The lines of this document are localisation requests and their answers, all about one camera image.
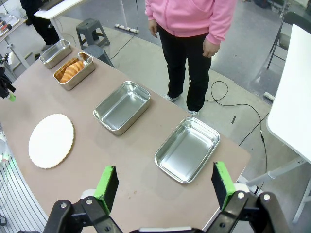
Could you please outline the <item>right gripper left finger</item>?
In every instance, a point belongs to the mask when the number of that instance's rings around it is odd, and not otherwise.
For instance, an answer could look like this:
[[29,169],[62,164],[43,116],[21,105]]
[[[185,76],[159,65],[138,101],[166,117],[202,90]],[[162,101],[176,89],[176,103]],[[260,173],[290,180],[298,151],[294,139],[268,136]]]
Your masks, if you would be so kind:
[[46,233],[80,233],[94,227],[98,233],[120,233],[110,216],[119,180],[115,166],[106,166],[94,194],[72,204],[68,200],[54,203],[45,226]]

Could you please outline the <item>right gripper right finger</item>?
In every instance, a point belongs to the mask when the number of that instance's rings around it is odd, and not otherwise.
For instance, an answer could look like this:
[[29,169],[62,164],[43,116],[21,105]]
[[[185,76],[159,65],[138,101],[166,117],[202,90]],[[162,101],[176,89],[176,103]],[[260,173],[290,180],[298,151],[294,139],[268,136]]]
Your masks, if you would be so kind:
[[220,213],[208,233],[230,233],[239,221],[246,221],[255,233],[289,233],[285,216],[272,192],[255,196],[238,189],[223,162],[213,163],[213,183]]

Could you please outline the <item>person's left hand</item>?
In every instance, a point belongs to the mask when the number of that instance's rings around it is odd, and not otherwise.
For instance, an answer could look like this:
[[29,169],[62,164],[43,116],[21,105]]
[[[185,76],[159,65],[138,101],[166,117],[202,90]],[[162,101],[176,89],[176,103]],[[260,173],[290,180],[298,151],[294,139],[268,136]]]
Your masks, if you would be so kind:
[[220,44],[213,44],[209,42],[207,39],[203,42],[203,56],[207,58],[211,58],[214,56],[220,49]]

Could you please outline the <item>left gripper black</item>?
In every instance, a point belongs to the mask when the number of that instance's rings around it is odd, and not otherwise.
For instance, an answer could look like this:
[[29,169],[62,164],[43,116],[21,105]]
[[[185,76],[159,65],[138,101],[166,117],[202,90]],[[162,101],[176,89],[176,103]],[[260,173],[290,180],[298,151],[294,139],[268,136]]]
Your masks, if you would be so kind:
[[11,102],[16,100],[15,95],[15,88],[12,85],[12,82],[9,78],[5,75],[5,68],[0,68],[0,97],[3,99],[8,99]]

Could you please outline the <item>person's right hand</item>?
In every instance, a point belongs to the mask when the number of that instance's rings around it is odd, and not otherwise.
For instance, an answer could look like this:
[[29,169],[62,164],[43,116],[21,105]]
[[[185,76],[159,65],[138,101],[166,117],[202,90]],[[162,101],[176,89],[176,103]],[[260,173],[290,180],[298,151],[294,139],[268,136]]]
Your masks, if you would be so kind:
[[153,20],[149,20],[148,21],[148,29],[150,31],[150,34],[153,37],[157,38],[158,30],[157,30],[157,22],[156,22],[156,20],[153,19]]

